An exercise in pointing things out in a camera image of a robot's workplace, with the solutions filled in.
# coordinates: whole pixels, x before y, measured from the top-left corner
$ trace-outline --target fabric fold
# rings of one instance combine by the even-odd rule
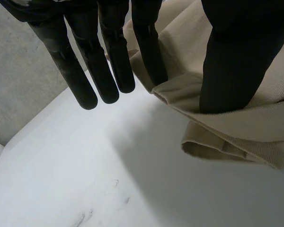
[[[169,80],[155,87],[143,65],[132,23],[124,27],[131,65],[145,88],[190,119],[182,149],[198,158],[284,166],[284,45],[249,105],[200,114],[206,45],[211,32],[200,0],[167,1],[156,23]]]

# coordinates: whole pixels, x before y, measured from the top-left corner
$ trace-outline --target scuff mark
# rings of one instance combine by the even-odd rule
[[[85,218],[85,213],[82,213],[81,218],[78,220],[78,222],[75,225],[73,225],[73,227],[79,227],[82,224],[84,218]]]
[[[127,197],[124,204],[127,205],[129,203],[130,199],[131,199],[131,197]]]
[[[116,180],[115,180],[115,188],[118,186],[118,184],[119,184],[119,180],[116,179]]]

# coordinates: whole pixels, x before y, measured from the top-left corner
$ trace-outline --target black fingertip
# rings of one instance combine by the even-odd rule
[[[85,109],[85,110],[92,110],[94,108],[96,108],[96,106],[98,105],[98,99],[96,98],[91,98],[89,100],[86,101],[82,101],[82,100],[77,100],[79,105]]]

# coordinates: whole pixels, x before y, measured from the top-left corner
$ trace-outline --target black glove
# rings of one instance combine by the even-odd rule
[[[71,48],[64,17],[103,101],[116,102],[118,88],[123,93],[134,90],[123,36],[129,0],[0,0],[0,3],[15,18],[29,23],[84,109],[95,108],[98,99]],[[154,85],[168,79],[154,26],[161,4],[162,0],[132,0],[133,28]],[[98,15],[118,88],[98,40]]]

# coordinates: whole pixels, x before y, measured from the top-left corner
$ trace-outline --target beige fabric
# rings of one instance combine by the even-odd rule
[[[191,122],[183,150],[212,160],[284,166],[284,46],[244,110],[199,114],[203,62],[211,25],[200,0],[164,2],[156,24],[169,80],[154,87],[142,62],[131,21],[124,27],[132,69],[145,88]]]

